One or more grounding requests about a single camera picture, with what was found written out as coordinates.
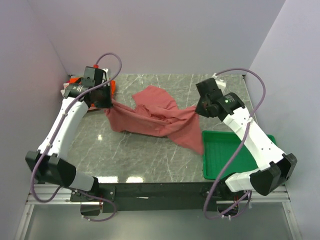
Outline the dusty pink t shirt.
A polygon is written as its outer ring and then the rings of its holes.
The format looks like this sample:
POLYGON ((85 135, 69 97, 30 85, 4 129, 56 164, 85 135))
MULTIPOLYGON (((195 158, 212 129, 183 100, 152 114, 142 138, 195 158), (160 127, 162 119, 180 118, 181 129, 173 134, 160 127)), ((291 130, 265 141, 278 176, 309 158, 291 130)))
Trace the dusty pink t shirt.
POLYGON ((134 109, 113 100, 113 107, 104 110, 114 132, 167 137, 183 148, 200 155, 204 153, 202 130, 195 106, 179 109, 167 91, 153 85, 133 94, 132 98, 134 109))

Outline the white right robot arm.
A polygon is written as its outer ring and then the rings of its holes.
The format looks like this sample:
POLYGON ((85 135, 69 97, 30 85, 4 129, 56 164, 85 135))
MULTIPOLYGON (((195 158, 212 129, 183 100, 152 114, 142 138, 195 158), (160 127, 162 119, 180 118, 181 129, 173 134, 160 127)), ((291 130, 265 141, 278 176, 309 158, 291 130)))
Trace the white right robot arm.
POLYGON ((267 196, 285 183, 297 165, 293 153, 286 154, 276 146, 250 117, 243 101, 233 92, 223 94, 214 78, 196 84, 200 99, 195 112, 207 118, 219 118, 228 126, 253 156, 255 170, 233 173, 219 187, 222 198, 230 200, 239 191, 256 191, 267 196))

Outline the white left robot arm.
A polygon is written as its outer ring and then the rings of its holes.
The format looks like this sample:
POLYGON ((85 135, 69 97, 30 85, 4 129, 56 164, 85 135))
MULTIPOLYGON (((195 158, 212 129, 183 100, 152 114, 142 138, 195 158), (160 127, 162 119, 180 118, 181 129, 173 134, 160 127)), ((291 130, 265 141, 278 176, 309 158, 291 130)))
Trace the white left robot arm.
POLYGON ((70 81, 62 90, 63 100, 52 128, 36 151, 28 151, 25 160, 35 181, 77 189, 88 201, 100 195, 99 181, 94 176, 77 171, 67 161, 69 147, 75 138, 81 119, 89 108, 111 108, 112 88, 109 70, 97 65, 87 66, 83 77, 70 81))

